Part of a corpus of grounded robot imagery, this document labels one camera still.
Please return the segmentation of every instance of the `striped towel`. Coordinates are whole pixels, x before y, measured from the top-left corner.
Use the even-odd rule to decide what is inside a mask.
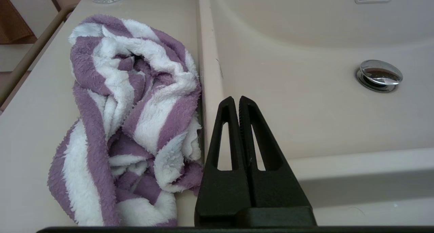
[[[107,15],[86,18],[70,43],[80,117],[53,158],[51,194],[80,226],[176,226],[174,193],[202,178],[190,53]]]

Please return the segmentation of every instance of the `chrome drain stopper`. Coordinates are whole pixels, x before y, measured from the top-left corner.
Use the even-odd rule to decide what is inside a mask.
[[[355,71],[357,80],[373,91],[391,92],[402,82],[401,71],[390,63],[366,60]]]

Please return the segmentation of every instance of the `white sink basin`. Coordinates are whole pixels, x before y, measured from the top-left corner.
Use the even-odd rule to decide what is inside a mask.
[[[319,225],[434,224],[434,4],[199,5],[206,144],[218,103],[247,96],[261,109]],[[354,71],[368,59],[400,69],[396,91],[360,85]],[[227,142],[223,170],[231,169]]]

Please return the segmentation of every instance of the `towel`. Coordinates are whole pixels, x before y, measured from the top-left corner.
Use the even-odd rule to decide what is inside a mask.
[[[69,40],[80,116],[54,155],[51,194],[79,226],[176,226],[174,193],[202,177],[189,51],[107,15],[86,18]]]

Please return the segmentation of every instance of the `bathroom sink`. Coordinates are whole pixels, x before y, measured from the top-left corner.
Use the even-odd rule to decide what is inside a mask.
[[[434,225],[434,4],[356,1],[199,0],[205,144],[219,102],[244,95],[319,225]],[[396,90],[356,80],[369,59],[402,72]]]

